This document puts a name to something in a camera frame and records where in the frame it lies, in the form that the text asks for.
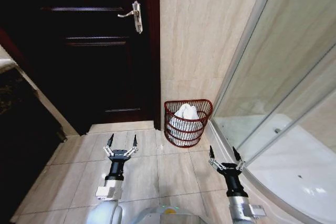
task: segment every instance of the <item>red wire basket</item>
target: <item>red wire basket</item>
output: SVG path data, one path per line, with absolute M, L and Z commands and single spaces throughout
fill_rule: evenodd
M 174 115 L 184 103 L 196 107 L 199 119 L 189 120 Z M 166 101 L 164 103 L 165 137 L 177 147 L 189 148 L 196 145 L 201 140 L 212 111 L 213 106 L 211 101 L 206 99 Z

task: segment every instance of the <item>tiled floor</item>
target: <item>tiled floor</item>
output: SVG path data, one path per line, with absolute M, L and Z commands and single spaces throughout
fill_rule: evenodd
M 214 223 L 231 223 L 225 182 L 207 162 L 206 138 L 185 149 L 156 130 L 115 132 L 112 148 L 130 148 L 135 133 L 139 151 L 124 168 L 122 223 L 160 204 L 208 216 Z M 73 136 L 62 143 L 17 209 L 17 223 L 85 223 L 99 203 L 95 192 L 110 168 L 102 147 L 111 134 Z

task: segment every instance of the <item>lever handle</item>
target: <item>lever handle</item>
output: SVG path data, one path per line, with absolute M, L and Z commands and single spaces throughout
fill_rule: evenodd
M 131 15 L 134 15 L 134 11 L 130 11 L 129 13 L 125 14 L 125 15 L 121 15 L 121 14 L 118 14 L 118 17 L 119 18 L 126 18 L 128 16 L 131 16 Z
M 135 24 L 135 29 L 136 31 L 140 34 L 142 33 L 142 20 L 141 20 L 141 11 L 140 11 L 140 3 L 138 1 L 134 1 L 132 4 L 133 10 L 130 11 L 127 14 L 118 14 L 119 18 L 125 18 L 128 16 L 133 15 L 134 16 L 134 24 Z

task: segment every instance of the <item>cabinet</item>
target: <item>cabinet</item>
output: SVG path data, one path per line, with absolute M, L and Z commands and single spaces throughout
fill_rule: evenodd
M 35 91 L 14 68 L 0 74 L 0 174 L 8 223 L 64 134 Z

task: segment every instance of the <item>doorway threshold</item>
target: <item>doorway threshold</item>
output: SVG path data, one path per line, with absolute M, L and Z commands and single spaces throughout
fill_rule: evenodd
M 88 133 L 151 130 L 154 121 L 93 124 Z

